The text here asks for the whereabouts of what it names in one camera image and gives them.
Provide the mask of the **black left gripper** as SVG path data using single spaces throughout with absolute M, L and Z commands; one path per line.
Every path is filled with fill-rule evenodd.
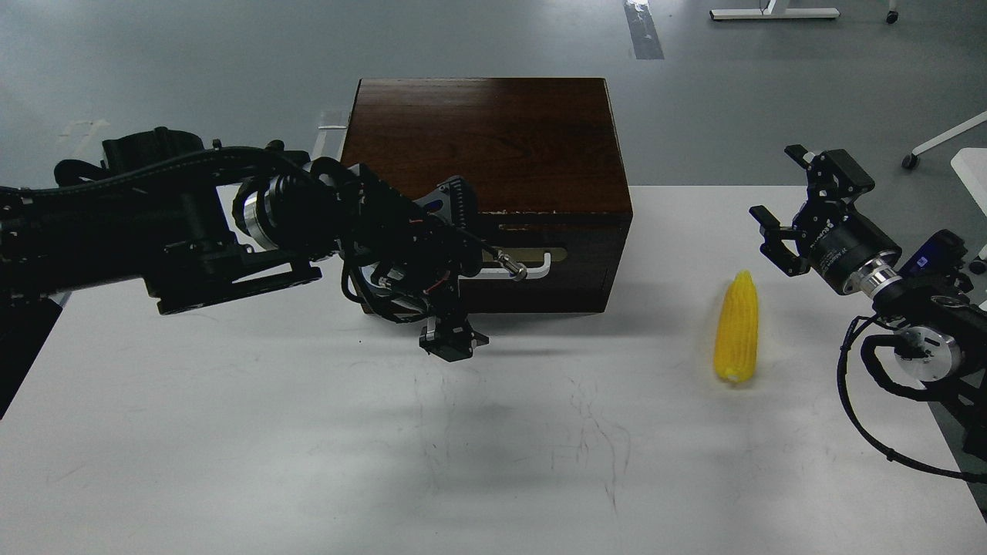
M 445 362 L 472 358 L 490 338 L 473 330 L 459 279 L 479 274 L 486 243 L 476 235 L 478 197 L 460 176 L 410 200 L 359 164 L 310 162 L 328 188 L 345 283 L 359 303 L 394 323 L 426 319 L 419 346 Z

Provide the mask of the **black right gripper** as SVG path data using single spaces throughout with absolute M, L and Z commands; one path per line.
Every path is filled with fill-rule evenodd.
M 844 149 L 815 154 L 803 145 L 785 147 L 785 154 L 807 176 L 807 200 L 793 219 L 782 226 L 764 205 L 750 215 L 758 222 L 763 242 L 760 252 L 785 275 L 815 270 L 832 291 L 853 294 L 851 274 L 875 257 L 898 262 L 902 249 L 854 206 L 861 194 L 871 192 L 874 178 Z M 785 245 L 794 241 L 797 255 Z

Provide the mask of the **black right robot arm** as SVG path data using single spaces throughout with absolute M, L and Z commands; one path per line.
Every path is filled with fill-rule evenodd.
M 848 394 L 848 358 L 854 343 L 871 378 L 889 393 L 938 402 L 962 426 L 962 448 L 985 457 L 985 386 L 967 376 L 985 370 L 985 312 L 969 299 L 965 242 L 935 232 L 901 262 L 901 248 L 857 210 L 873 178 L 843 149 L 811 153 L 800 144 L 785 154 L 807 175 L 807 199 L 792 224 L 780 224 L 762 205 L 750 214 L 760 226 L 760 252 L 784 274 L 815 271 L 835 294 L 860 292 L 873 315 L 848 326 L 837 362 L 837 390 L 854 428 L 892 463 L 967 483 L 984 473 L 949 471 L 922 463 L 879 442 L 861 425 Z

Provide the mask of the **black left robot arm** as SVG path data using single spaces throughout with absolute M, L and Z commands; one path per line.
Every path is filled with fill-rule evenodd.
M 459 282 L 498 250 L 473 232 L 463 178 L 410 200 L 366 165 L 267 146 L 206 147 L 158 127 L 103 141 L 98 165 L 63 160 L 56 187 L 3 187 L 2 408 L 34 365 L 60 296 L 141 280 L 176 314 L 317 281 L 340 256 L 343 295 L 388 321 L 424 322 L 420 347 L 471 358 Z

